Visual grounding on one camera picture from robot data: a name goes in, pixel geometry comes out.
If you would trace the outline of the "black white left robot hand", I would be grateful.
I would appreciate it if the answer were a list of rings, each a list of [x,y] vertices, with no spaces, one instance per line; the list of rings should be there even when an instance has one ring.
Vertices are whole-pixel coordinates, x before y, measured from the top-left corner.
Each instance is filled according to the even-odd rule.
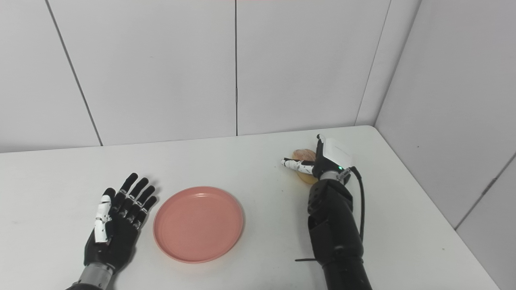
[[[84,250],[83,264],[101,264],[117,273],[131,260],[150,209],[155,187],[148,178],[131,173],[118,191],[107,188],[96,209],[94,229]]]

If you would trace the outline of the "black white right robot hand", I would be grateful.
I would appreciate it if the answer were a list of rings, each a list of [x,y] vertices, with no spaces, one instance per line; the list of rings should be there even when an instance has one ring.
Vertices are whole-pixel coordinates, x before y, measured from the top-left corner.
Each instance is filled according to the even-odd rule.
[[[318,134],[317,139],[314,161],[284,158],[281,164],[291,170],[310,174],[317,180],[332,179],[343,183],[354,167],[351,154],[334,138]]]

